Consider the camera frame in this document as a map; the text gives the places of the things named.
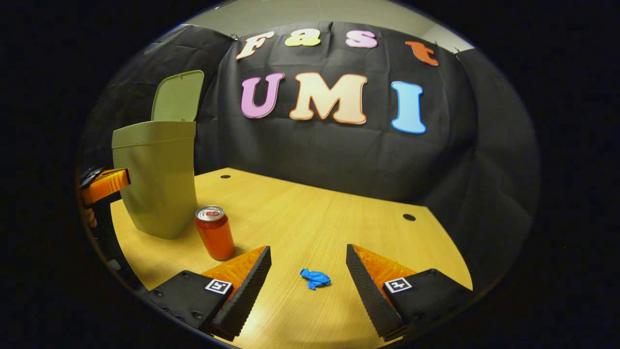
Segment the wooden table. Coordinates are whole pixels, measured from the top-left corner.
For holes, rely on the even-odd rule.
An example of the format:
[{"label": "wooden table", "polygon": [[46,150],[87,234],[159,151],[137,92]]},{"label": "wooden table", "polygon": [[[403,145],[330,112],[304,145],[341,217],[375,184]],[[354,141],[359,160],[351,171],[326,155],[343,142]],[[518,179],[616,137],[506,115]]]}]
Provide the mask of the wooden table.
[{"label": "wooden table", "polygon": [[[242,348],[376,348],[379,338],[345,264],[354,243],[415,270],[437,268],[472,289],[467,266],[440,223],[422,206],[370,199],[225,168],[195,177],[199,206],[230,219],[237,255],[271,246],[272,267],[234,342]],[[151,290],[182,270],[202,273],[209,257],[193,223],[164,240],[140,232],[122,201],[111,205],[118,242]],[[406,220],[411,214],[416,220]],[[332,285],[312,291],[299,272],[322,271]]]}]

